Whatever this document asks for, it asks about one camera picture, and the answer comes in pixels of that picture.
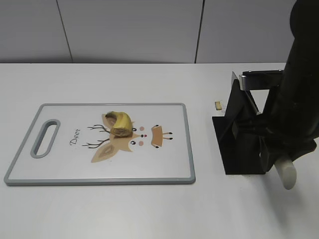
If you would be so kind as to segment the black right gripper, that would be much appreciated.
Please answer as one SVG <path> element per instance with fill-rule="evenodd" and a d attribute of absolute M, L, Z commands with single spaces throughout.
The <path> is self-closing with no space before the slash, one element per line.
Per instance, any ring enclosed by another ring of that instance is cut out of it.
<path fill-rule="evenodd" d="M 270 122 L 273 128 L 292 138 L 293 148 L 289 155 L 293 161 L 313 152 L 317 147 L 315 138 L 319 136 L 318 89 L 301 86 L 282 89 L 278 86 Z M 237 119 L 233 121 L 232 133 L 235 138 L 240 134 L 267 136 L 266 126 L 260 119 Z M 260 164 L 264 172 L 286 155 L 286 148 L 279 141 L 260 139 Z"/>

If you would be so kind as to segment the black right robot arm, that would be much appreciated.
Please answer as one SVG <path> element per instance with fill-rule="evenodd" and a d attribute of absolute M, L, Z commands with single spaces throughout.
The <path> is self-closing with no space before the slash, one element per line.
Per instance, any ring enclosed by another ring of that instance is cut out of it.
<path fill-rule="evenodd" d="M 290 15 L 294 41 L 282 71 L 244 72 L 226 108 L 228 174 L 264 174 L 282 156 L 315 150 L 319 135 L 319 3 L 298 0 Z"/>

